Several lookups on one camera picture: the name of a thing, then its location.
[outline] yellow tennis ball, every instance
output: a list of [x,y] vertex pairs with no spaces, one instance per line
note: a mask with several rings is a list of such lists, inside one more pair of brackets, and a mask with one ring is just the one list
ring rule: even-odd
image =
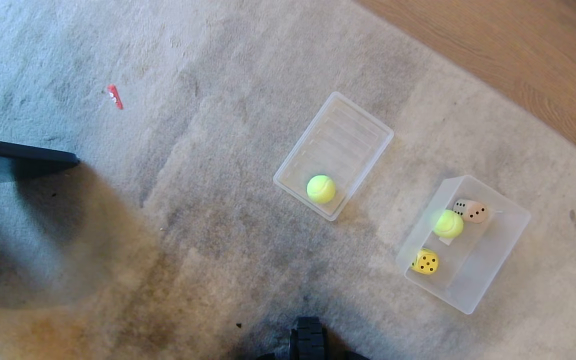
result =
[[335,182],[326,175],[317,175],[308,182],[306,193],[314,203],[326,204],[335,197]]
[[438,237],[454,239],[464,231],[464,219],[453,210],[443,210],[439,221],[432,230]]

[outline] red object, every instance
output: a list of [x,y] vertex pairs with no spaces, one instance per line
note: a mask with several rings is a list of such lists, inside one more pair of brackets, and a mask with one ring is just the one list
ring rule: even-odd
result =
[[117,109],[123,110],[124,105],[122,104],[121,98],[119,98],[119,92],[117,92],[117,86],[115,86],[114,84],[108,85],[108,91],[110,92],[110,97],[112,98],[112,101],[114,101],[114,104],[117,105]]

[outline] clear plastic bin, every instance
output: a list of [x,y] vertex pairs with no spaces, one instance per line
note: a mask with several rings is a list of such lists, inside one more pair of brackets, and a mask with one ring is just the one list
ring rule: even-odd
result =
[[[272,180],[309,208],[334,221],[393,139],[394,132],[354,102],[333,92]],[[336,194],[328,203],[308,198],[306,186],[329,176]]]
[[[452,209],[458,199],[483,203],[490,215],[483,223],[464,223],[463,232],[448,246],[433,228],[442,212]],[[396,263],[408,280],[461,312],[472,314],[530,218],[528,210],[470,175],[447,178],[407,237]],[[410,269],[421,248],[437,253],[436,273],[424,275]]]

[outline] floor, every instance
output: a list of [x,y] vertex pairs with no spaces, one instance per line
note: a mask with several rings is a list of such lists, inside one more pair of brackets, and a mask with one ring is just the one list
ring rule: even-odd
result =
[[358,0],[576,145],[576,0]]
[[[329,222],[272,177],[333,91],[395,138]],[[354,1],[0,0],[0,141],[83,161],[0,184],[0,360],[285,356],[299,315],[373,360],[576,359],[576,147]],[[394,263],[464,174],[532,213],[472,315]]]

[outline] wooden floor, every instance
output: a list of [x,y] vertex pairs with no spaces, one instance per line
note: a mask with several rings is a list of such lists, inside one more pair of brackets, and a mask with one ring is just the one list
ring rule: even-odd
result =
[[358,0],[576,145],[576,0]]

